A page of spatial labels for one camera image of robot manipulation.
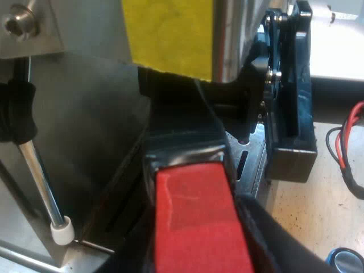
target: yellow label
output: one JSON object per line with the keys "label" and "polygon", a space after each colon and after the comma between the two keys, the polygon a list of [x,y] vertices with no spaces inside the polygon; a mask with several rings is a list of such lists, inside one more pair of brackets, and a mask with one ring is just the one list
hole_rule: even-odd
{"label": "yellow label", "polygon": [[133,63],[210,81],[213,0],[122,0]]}

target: red rubber grip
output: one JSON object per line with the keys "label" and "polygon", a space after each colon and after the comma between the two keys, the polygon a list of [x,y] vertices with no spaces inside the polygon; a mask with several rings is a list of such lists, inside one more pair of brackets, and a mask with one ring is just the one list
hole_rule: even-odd
{"label": "red rubber grip", "polygon": [[157,273],[254,272],[221,163],[156,176]]}

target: white rubber foot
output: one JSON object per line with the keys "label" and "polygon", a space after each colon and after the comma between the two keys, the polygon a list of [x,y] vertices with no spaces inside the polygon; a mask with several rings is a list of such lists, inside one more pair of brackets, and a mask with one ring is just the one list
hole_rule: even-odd
{"label": "white rubber foot", "polygon": [[75,238],[75,230],[73,229],[71,219],[67,216],[64,216],[64,221],[65,225],[61,228],[55,228],[51,223],[53,240],[57,245],[60,246],[68,245]]}

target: metal rod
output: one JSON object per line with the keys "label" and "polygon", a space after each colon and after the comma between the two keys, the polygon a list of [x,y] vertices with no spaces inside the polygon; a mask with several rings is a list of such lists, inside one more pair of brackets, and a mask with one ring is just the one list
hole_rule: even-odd
{"label": "metal rod", "polygon": [[35,184],[40,196],[42,197],[43,204],[52,221],[52,225],[55,228],[64,225],[63,215],[57,206],[56,200],[49,186],[48,176],[33,141],[28,141],[27,143],[19,145],[19,148],[28,164],[29,170],[32,173]]}
{"label": "metal rod", "polygon": [[[14,78],[22,81],[30,81],[30,76],[31,58],[25,57],[17,59],[14,64]],[[28,141],[27,143],[19,145],[19,149],[28,164],[52,225],[55,228],[63,226],[65,224],[64,217],[57,206],[51,187],[49,186],[46,170],[33,141]]]}

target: black plastic mount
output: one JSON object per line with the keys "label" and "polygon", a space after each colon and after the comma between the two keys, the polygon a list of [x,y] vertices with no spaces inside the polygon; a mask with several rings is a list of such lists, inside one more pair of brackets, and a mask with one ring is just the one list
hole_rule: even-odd
{"label": "black plastic mount", "polygon": [[312,86],[309,72],[312,10],[298,2],[285,24],[271,17],[269,66],[282,72],[280,82],[267,82],[264,119],[269,179],[306,182],[317,156],[312,117]]}
{"label": "black plastic mount", "polygon": [[233,187],[236,173],[225,129],[207,104],[200,83],[144,68],[139,68],[139,82],[152,94],[143,158],[151,201],[156,172],[186,164],[221,162]]}

